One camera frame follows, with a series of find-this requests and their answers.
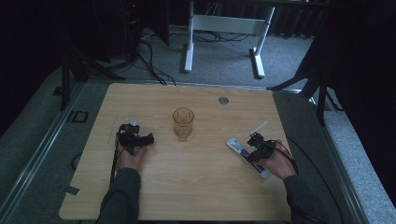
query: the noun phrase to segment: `sleeve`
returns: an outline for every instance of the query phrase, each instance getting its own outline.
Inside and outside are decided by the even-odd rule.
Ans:
[[[96,223],[137,223],[139,214],[140,175],[135,169],[123,168],[102,200]]]
[[[329,217],[322,200],[297,175],[284,180],[291,209],[291,223],[328,223]]]

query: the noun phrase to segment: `person's left hand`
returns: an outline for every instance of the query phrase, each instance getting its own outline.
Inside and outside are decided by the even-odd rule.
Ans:
[[[117,159],[116,170],[122,168],[132,168],[139,171],[140,162],[145,154],[147,146],[139,148],[136,155],[131,155],[123,146],[119,145],[119,158]]]

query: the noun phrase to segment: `dark background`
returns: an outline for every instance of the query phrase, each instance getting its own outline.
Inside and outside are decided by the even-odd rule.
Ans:
[[[352,9],[330,13],[302,65],[330,74],[327,85],[335,90],[395,203],[396,4],[390,0],[350,3]],[[185,1],[170,1],[169,12],[170,22],[187,24]],[[57,22],[49,18],[39,0],[0,7],[0,134],[61,65],[62,36]]]

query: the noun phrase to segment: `gray carpet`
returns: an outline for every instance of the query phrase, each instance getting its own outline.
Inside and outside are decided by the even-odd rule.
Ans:
[[[293,77],[312,39],[301,37],[284,39],[279,36],[269,36],[262,52],[266,72],[264,79],[254,76],[254,64],[250,60],[248,51],[257,44],[257,36],[249,36],[238,42],[216,44],[195,42],[192,72],[189,74],[183,72],[186,36],[172,35],[170,46],[166,46],[155,36],[147,37],[145,41],[153,48],[153,64],[172,76],[179,84],[194,83],[262,89]],[[149,59],[149,48],[146,45],[142,44],[139,51],[143,57]],[[126,83],[143,81],[158,83],[153,76],[140,68],[143,66],[142,61],[137,60],[128,69],[122,68],[116,73],[126,77],[124,81]],[[73,110],[89,112],[87,122],[66,122],[63,125],[9,223],[78,223],[59,218],[58,212],[64,193],[58,189],[70,183],[74,173],[70,162],[84,148],[106,88],[108,84],[114,82],[101,75],[91,75],[88,83],[83,85],[82,93],[73,106]],[[52,92],[55,87],[60,86],[60,83],[60,70],[58,70],[43,83],[29,105],[1,138],[1,198],[7,195],[7,191],[17,180],[24,164],[29,161],[35,149],[40,145],[52,121],[59,116],[61,98],[52,96]],[[299,90],[303,85],[304,81],[290,88]],[[275,99],[286,135],[306,151],[321,174],[325,176],[325,181],[330,186],[336,203],[341,207],[345,223],[354,223],[340,185],[329,164],[326,140],[314,116],[313,105],[300,95],[288,91],[275,94]],[[337,207],[318,172],[297,146],[290,142],[290,147],[299,165],[301,176],[308,181],[312,190],[327,202],[331,223],[341,223]],[[92,223],[92,221],[83,221],[83,223]]]

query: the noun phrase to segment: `hand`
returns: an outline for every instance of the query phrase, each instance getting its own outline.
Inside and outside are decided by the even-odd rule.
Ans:
[[[282,150],[283,147],[280,143],[280,140],[276,140],[276,147],[279,150]],[[293,165],[282,153],[277,150],[274,150],[273,154],[269,159],[261,159],[256,161],[255,163],[263,166],[267,169],[271,174],[277,176],[280,179],[284,179],[290,175],[296,175]]]
[[[119,145],[119,158],[117,159],[116,170],[122,168],[132,168],[138,171],[140,162],[145,154],[147,146],[139,148],[136,155],[131,155],[124,147]]]

